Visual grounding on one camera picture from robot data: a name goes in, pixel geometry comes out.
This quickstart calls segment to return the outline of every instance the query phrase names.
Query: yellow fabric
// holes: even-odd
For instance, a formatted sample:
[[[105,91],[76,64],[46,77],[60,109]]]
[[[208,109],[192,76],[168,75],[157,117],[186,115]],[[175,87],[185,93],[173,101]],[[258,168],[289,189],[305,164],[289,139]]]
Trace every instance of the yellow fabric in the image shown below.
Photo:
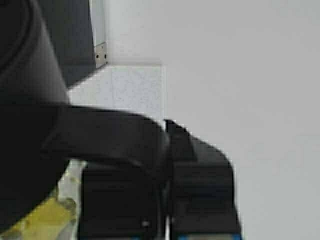
[[[62,230],[75,219],[55,197],[49,198],[26,218],[5,232],[4,239],[20,235],[23,240],[56,240]]]

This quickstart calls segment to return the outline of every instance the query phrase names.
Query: dark panel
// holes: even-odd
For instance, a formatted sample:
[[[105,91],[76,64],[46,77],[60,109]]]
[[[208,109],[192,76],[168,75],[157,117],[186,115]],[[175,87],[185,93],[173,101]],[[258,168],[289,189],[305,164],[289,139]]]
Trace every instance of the dark panel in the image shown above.
[[[89,0],[38,0],[70,88],[96,69]]]

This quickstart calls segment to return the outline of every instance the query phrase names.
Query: blue edge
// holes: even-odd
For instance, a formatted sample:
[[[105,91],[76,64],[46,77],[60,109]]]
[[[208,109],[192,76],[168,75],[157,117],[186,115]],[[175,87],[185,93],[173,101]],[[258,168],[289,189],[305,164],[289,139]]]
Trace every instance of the blue edge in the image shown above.
[[[232,240],[243,240],[240,235],[233,235],[232,237],[233,237]],[[178,238],[178,240],[188,240],[188,237],[187,236],[180,236]]]

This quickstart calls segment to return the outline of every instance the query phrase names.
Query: white wall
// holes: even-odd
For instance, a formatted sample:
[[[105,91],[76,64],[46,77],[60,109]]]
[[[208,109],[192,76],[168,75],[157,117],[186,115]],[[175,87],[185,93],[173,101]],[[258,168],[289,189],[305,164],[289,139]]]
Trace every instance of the white wall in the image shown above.
[[[320,1],[105,3],[109,62],[165,65],[166,115],[232,160],[246,239],[319,239]]]

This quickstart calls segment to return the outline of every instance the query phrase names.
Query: white surface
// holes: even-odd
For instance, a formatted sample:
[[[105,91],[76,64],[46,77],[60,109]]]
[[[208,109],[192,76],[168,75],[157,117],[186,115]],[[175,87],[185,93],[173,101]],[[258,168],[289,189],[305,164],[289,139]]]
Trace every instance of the white surface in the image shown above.
[[[165,65],[166,115],[232,160],[246,239],[318,239],[320,1],[105,3],[109,62]]]
[[[106,17],[104,0],[90,0],[94,46],[106,42]]]
[[[74,105],[141,114],[164,126],[161,66],[106,66],[69,92]]]

